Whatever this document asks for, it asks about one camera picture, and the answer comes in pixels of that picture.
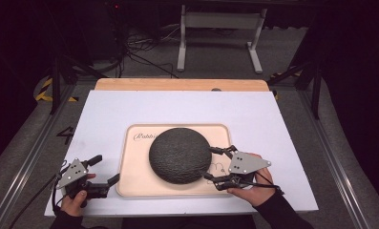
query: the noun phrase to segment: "person's left hand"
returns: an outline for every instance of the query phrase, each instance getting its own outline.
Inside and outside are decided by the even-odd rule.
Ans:
[[[95,174],[88,174],[88,178],[95,178]],[[62,199],[61,203],[61,211],[66,212],[68,215],[72,217],[80,217],[82,216],[82,208],[81,204],[87,197],[87,192],[85,190],[80,191],[74,199],[66,196]]]

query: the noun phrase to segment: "black textured sphere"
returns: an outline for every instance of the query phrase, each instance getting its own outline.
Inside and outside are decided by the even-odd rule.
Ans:
[[[201,178],[212,161],[209,143],[188,128],[173,128],[156,137],[150,147],[150,165],[161,179],[187,184]]]

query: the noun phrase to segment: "gray carpet floor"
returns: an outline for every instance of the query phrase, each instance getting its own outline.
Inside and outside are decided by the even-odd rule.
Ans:
[[[254,73],[245,48],[245,43],[253,35],[252,31],[233,31],[226,35],[211,30],[188,32],[186,65],[183,73],[175,70],[179,50],[179,41],[176,37],[171,37],[168,42],[163,42],[149,51],[139,51],[137,54],[161,65],[168,71],[173,71],[180,78],[266,80],[271,74],[282,73],[286,70],[305,31],[306,29],[263,30],[257,46],[263,74]],[[106,61],[101,61],[97,62],[95,67],[100,68],[107,64]],[[117,75],[116,71],[106,74],[110,77]],[[126,57],[121,77],[169,77],[169,74],[154,66],[140,64]],[[291,78],[287,79],[273,89],[278,92],[277,102],[284,122],[309,177],[311,188],[320,208],[319,211],[302,213],[301,216],[311,222],[315,228],[379,228],[379,197],[348,146],[337,114],[332,107],[326,84],[322,85],[319,107],[320,123],[324,127],[331,149],[345,170],[348,182],[356,194],[357,202],[360,204],[368,226],[359,227],[354,223],[339,191],[336,179],[327,164],[322,143],[311,122],[311,113],[303,106],[301,99],[303,92],[294,90],[291,87],[291,81]],[[61,167],[69,145],[65,144],[66,137],[57,136],[57,134],[70,126],[76,128],[88,92],[94,86],[95,79],[93,77],[80,77],[72,92],[72,96],[77,96],[79,100],[67,102],[59,111],[58,118],[47,135],[47,141],[41,146],[39,158],[33,165],[32,172],[27,176],[27,182],[22,187],[22,192],[8,209],[8,214],[0,216],[3,217],[2,228],[10,226],[27,201]],[[46,120],[50,117],[51,107],[51,102],[39,101],[29,119],[1,155],[0,206],[20,167],[44,129]],[[14,228],[48,228],[53,222],[53,218],[44,217],[43,214],[50,194],[50,190],[43,191],[27,208]],[[254,215],[254,220],[257,228],[270,228],[259,214]],[[121,228],[122,219],[84,218],[83,224],[86,227],[102,225],[109,228]]]

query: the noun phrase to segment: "dark background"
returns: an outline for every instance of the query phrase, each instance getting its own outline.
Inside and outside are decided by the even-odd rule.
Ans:
[[[55,30],[53,24],[36,19],[30,1],[0,1],[0,155],[36,106],[34,87],[51,72],[55,52],[71,54],[86,64],[117,55],[114,25],[103,2],[45,3],[46,9],[35,10],[43,14],[50,10]],[[139,9],[126,6],[124,16],[157,38],[158,27],[179,22],[179,14],[162,16],[176,7],[153,5],[144,13],[148,20],[143,20]],[[269,10],[264,25],[309,27],[314,14],[312,10],[291,14]],[[379,1],[349,3],[332,16],[329,23],[316,25],[319,32],[304,48],[302,44],[305,51],[298,52],[296,59],[314,59],[317,50],[325,49],[323,77],[333,104],[354,154],[379,194]],[[59,40],[55,50],[48,31]]]

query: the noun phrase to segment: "white tabletop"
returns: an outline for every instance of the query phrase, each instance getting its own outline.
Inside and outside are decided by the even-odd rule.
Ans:
[[[103,183],[119,171],[127,129],[135,124],[221,123],[240,151],[257,153],[272,162],[274,182],[296,211],[318,210],[303,166],[270,92],[144,92],[91,91],[65,159],[103,160],[90,167]],[[255,210],[230,195],[134,197],[112,187],[107,198],[92,199],[85,216],[143,217],[245,214]],[[46,216],[53,216],[51,200]]]

